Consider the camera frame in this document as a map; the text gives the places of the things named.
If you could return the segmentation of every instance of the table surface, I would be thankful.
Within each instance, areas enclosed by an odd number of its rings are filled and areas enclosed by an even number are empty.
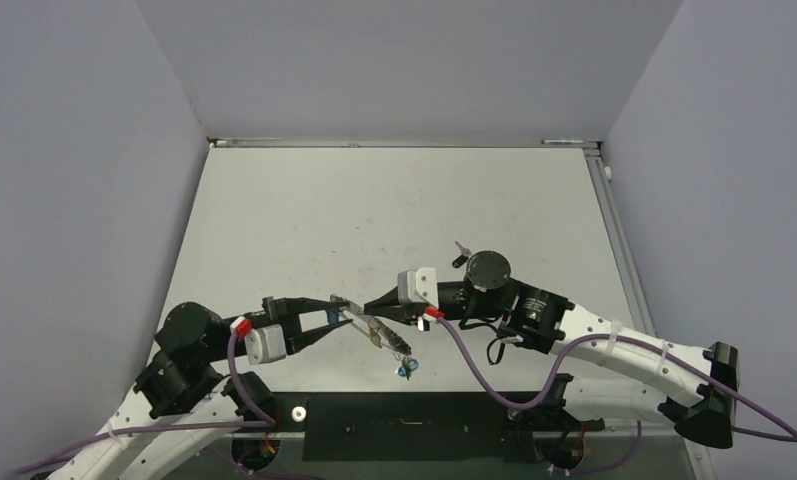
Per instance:
[[[513,277],[634,328],[576,148],[212,149],[164,312],[195,301],[227,317],[258,309],[266,296],[334,293],[363,304],[392,289],[403,270],[431,266],[440,281],[462,278],[450,266],[455,240],[496,250]],[[325,321],[303,317],[305,329]],[[395,374],[390,351],[350,327],[255,371],[275,391],[480,390],[444,329],[392,326],[420,362],[411,381]],[[553,361],[509,347],[491,367],[492,332],[462,337],[500,390],[537,389]],[[251,368],[243,358],[237,366]],[[214,367],[227,373],[224,362]],[[575,359],[562,371],[615,377]]]

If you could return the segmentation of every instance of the white wall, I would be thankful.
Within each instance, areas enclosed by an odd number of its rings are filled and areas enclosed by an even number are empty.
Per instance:
[[[681,0],[137,0],[216,137],[610,131]]]
[[[144,364],[202,137],[132,1],[0,2],[0,478]]]
[[[659,333],[739,347],[742,390],[797,426],[797,1],[685,1],[604,151]],[[714,459],[797,478],[792,444]]]

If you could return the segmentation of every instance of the purple cable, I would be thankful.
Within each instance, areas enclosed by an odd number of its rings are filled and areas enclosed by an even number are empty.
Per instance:
[[[242,475],[245,475],[245,478],[254,478],[254,475],[256,475],[258,477],[276,478],[276,479],[279,479],[279,480],[324,480],[321,477],[314,477],[312,475],[291,475],[291,474],[286,474],[286,473],[268,473],[268,472],[262,472],[262,471],[255,471],[254,474],[252,475],[250,470],[245,468],[241,463],[237,462],[236,460],[233,460],[233,457],[231,457],[229,455],[225,455],[221,450],[218,450],[218,449],[213,448],[213,447],[207,447],[204,450],[212,453],[213,455],[215,455],[217,457],[223,458],[224,460],[230,462],[233,465],[233,467],[236,468],[237,471],[239,471],[239,473],[241,473]]]
[[[260,407],[251,400],[250,395],[248,392],[245,391],[245,387],[242,385],[242,380],[239,378],[239,372],[236,371],[236,340],[238,337],[236,336],[236,332],[230,333],[230,340],[227,341],[227,368],[230,370],[230,380],[233,382],[233,388],[236,389],[236,393],[239,394],[239,397],[245,402],[245,405],[248,407],[248,410],[254,413],[257,417],[268,424],[268,427],[271,428],[274,426],[274,419],[271,418],[267,413],[262,411]]]
[[[208,423],[183,423],[183,424],[174,424],[174,425],[159,425],[153,427],[129,427],[129,428],[119,428],[113,430],[112,433],[114,435],[131,435],[134,433],[157,433],[157,432],[174,432],[174,431],[182,431],[182,430],[201,430],[207,428],[265,428],[267,425],[265,422],[208,422]],[[70,460],[71,457],[65,458],[68,455],[80,450],[83,447],[91,445],[93,443],[100,442],[101,440],[106,440],[110,438],[109,433],[99,433],[93,437],[89,437],[85,440],[80,440],[79,442],[66,447],[59,452],[40,460],[36,463],[31,463],[30,465],[25,465],[23,467],[18,468],[15,473],[22,474],[22,473],[29,473],[33,470],[38,470],[43,467],[47,467],[49,465],[53,465],[55,463],[62,463],[67,460]]]
[[[481,384],[483,389],[486,390],[486,393],[488,393],[493,399],[495,399],[495,401],[497,401],[501,405],[504,405],[505,407],[508,407],[508,408],[515,408],[517,410],[528,410],[528,409],[531,409],[531,408],[539,405],[540,402],[542,402],[542,399],[545,398],[545,396],[548,395],[549,390],[551,390],[551,385],[554,383],[554,377],[555,377],[555,375],[557,375],[557,371],[560,369],[560,365],[563,363],[563,359],[566,358],[566,355],[568,355],[569,352],[571,352],[575,347],[577,347],[578,345],[580,345],[582,343],[586,343],[586,342],[593,341],[593,340],[609,340],[610,339],[610,335],[609,334],[606,334],[606,333],[594,333],[594,334],[590,334],[590,335],[584,335],[583,337],[579,337],[579,338],[576,338],[576,339],[572,340],[572,342],[569,343],[568,345],[566,345],[565,347],[563,347],[563,350],[561,350],[560,353],[557,355],[557,358],[554,360],[554,364],[551,366],[551,371],[548,372],[548,379],[545,381],[545,385],[542,387],[542,390],[540,390],[539,393],[536,394],[536,397],[534,397],[532,400],[530,400],[530,401],[528,401],[526,403],[516,403],[516,402],[510,401],[510,400],[507,400],[501,394],[496,392],[495,389],[493,389],[492,386],[489,384],[489,382],[487,382],[486,379],[483,378],[483,375],[481,375],[480,370],[478,370],[478,367],[475,364],[474,360],[472,360],[472,356],[469,355],[469,351],[468,351],[468,349],[466,349],[466,345],[463,343],[463,340],[460,339],[460,335],[457,333],[457,329],[454,328],[453,325],[448,323],[447,320],[440,321],[439,323],[441,325],[443,325],[446,330],[448,330],[448,333],[451,335],[451,338],[454,339],[454,342],[457,344],[457,348],[460,349],[460,353],[463,355],[463,359],[466,360],[466,363],[468,364],[469,369],[472,371],[472,374],[475,376],[475,378],[477,379],[478,383]],[[661,355],[663,353],[663,350],[661,350],[660,348],[655,347],[654,345],[651,345],[650,343],[644,342],[642,340],[638,340],[636,338],[617,336],[616,340],[619,341],[619,342],[622,342],[622,343],[629,343],[631,345],[636,345],[637,347],[644,348],[644,349],[646,349],[646,350],[648,350],[650,352],[656,353],[658,355]],[[751,435],[751,436],[754,436],[754,437],[765,438],[765,439],[768,439],[768,440],[777,440],[777,441],[781,441],[781,442],[795,442],[795,443],[797,443],[797,430],[794,429],[793,427],[791,427],[789,424],[787,424],[787,422],[785,422],[785,421],[781,420],[780,418],[776,417],[773,413],[769,412],[765,408],[763,408],[760,405],[758,405],[758,404],[754,403],[753,401],[749,400],[744,395],[742,395],[741,393],[737,392],[736,390],[728,387],[724,383],[716,380],[715,378],[711,377],[710,375],[707,375],[706,373],[698,371],[698,369],[696,369],[692,365],[688,364],[687,362],[681,360],[680,358],[676,357],[675,355],[672,355],[671,353],[667,353],[666,354],[666,358],[669,359],[672,363],[674,363],[674,364],[678,365],[679,367],[683,368],[684,370],[692,373],[693,375],[697,376],[698,378],[700,378],[700,379],[704,380],[705,382],[709,383],[710,385],[713,385],[714,387],[716,387],[717,390],[721,391],[722,393],[724,393],[726,395],[729,395],[730,397],[732,397],[735,400],[739,401],[743,405],[746,405],[747,407],[751,408],[755,412],[759,413],[764,418],[766,418],[770,422],[772,422],[775,425],[781,427],[784,431],[789,433],[789,436],[787,436],[787,435],[777,435],[777,434],[768,433],[768,432],[760,432],[760,431],[757,431],[757,430],[750,430],[750,429],[741,428],[741,427],[734,427],[733,430],[735,432],[742,433],[744,435]]]
[[[155,432],[173,432],[173,431],[182,431],[182,430],[201,430],[201,429],[208,429],[208,428],[271,428],[274,426],[274,419],[268,416],[265,412],[260,410],[258,407],[248,396],[248,393],[245,392],[245,387],[242,385],[242,381],[239,379],[239,372],[236,371],[236,357],[235,357],[235,349],[236,349],[236,334],[230,335],[230,340],[227,342],[227,365],[230,368],[230,379],[233,382],[233,387],[236,389],[236,392],[239,396],[244,400],[245,405],[254,412],[255,415],[263,419],[260,422],[210,422],[210,423],[184,423],[184,424],[174,424],[174,425],[159,425],[153,427],[130,427],[130,428],[119,428],[113,430],[113,435],[132,435],[138,433],[155,433]],[[63,450],[54,453],[53,455],[39,460],[38,462],[31,463],[29,465],[25,465],[23,467],[18,468],[15,473],[22,474],[22,473],[29,473],[33,470],[39,470],[41,468],[55,465],[57,463],[65,463],[76,454],[78,450],[93,443],[100,442],[101,440],[106,440],[110,438],[109,433],[99,433],[93,437],[89,437],[85,440],[81,440],[77,443],[74,443]]]

